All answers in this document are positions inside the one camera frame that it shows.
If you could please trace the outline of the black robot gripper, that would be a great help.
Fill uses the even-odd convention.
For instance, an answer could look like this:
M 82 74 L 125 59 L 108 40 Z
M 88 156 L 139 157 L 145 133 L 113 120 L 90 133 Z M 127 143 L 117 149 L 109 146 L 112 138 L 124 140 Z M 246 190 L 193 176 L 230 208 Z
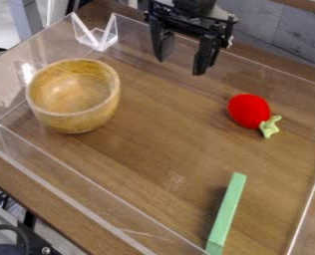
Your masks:
M 215 64 L 220 47 L 228 49 L 232 46 L 238 16 L 218 5 L 218 0 L 149 0 L 147 20 L 155 54 L 161 62 L 175 49 L 173 32 L 200 38 L 192 74 L 201 76 Z

